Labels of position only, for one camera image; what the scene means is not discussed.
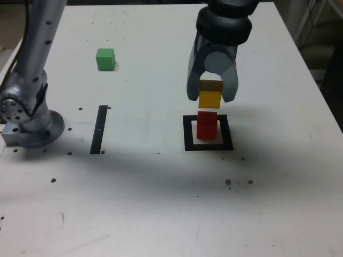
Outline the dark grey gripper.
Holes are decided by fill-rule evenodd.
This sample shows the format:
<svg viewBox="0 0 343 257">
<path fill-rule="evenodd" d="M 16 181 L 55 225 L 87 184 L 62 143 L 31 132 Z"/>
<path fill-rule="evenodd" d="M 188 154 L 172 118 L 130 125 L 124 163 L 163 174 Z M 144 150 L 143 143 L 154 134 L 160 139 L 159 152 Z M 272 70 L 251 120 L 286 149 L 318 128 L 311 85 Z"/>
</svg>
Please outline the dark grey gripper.
<svg viewBox="0 0 343 257">
<path fill-rule="evenodd" d="M 236 54 L 237 46 L 215 43 L 197 31 L 188 65 L 188 99 L 192 101 L 198 99 L 200 77 L 204 71 L 207 71 L 219 75 L 222 79 L 223 100 L 233 101 L 238 90 Z"/>
</svg>

